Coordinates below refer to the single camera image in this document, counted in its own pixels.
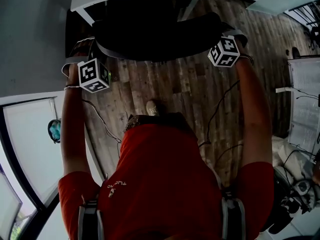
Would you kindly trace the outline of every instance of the red t-shirt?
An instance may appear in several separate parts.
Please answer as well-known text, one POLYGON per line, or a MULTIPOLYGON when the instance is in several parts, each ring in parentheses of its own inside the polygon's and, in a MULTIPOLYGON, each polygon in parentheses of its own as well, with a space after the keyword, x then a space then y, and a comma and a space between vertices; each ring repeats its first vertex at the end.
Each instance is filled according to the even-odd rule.
MULTIPOLYGON (((97 194, 105 239, 158 240, 179 234, 221 238, 222 195, 194 136, 173 127, 140 125, 125 133, 120 152, 115 173, 101 188, 85 172, 59 181, 62 216, 71 240, 78 238, 82 195, 90 200, 97 194)), ((272 208, 272 165, 244 166, 235 188, 245 208, 247 239, 253 240, 272 208)))

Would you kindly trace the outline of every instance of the forearm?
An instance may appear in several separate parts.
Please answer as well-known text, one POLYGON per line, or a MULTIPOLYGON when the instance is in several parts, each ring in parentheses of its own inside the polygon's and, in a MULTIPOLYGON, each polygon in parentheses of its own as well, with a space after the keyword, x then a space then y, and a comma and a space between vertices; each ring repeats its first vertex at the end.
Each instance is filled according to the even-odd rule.
MULTIPOLYGON (((70 76, 67 85, 78 85, 78 75, 70 76)), ((65 91, 61 118, 61 152, 64 174, 73 171, 90 173, 85 143, 84 109, 82 89, 68 88, 65 91)))
POLYGON ((236 62, 245 127, 260 127, 271 135, 270 108, 264 89, 248 59, 236 62))

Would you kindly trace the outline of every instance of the gray wall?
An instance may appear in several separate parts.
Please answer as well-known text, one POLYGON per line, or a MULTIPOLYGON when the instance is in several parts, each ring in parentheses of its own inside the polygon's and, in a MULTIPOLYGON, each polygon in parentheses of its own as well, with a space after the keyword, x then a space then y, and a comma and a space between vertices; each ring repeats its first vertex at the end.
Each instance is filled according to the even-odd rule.
POLYGON ((63 90, 62 1, 0 0, 0 97, 63 90))

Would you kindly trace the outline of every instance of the person's right arm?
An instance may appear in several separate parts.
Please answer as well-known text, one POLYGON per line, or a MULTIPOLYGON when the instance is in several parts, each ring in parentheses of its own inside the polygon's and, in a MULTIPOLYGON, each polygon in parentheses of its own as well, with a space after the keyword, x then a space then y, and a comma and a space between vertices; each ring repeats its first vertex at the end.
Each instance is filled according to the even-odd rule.
MULTIPOLYGON (((244 49, 240 42, 241 53, 244 49)), ((240 58, 235 67, 240 79, 244 115, 242 166, 254 162, 272 163, 272 126, 264 89, 250 61, 240 58)))

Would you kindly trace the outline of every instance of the beige shoe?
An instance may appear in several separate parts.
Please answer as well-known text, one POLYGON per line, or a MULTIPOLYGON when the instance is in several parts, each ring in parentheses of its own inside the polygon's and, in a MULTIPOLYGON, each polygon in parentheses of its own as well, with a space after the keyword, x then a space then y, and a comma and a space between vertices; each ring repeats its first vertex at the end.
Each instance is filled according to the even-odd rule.
POLYGON ((153 100, 149 100, 147 103, 146 103, 146 111, 148 113, 149 116, 152 116, 152 117, 158 117, 160 116, 159 115, 159 110, 157 108, 157 105, 156 103, 153 101, 153 100))

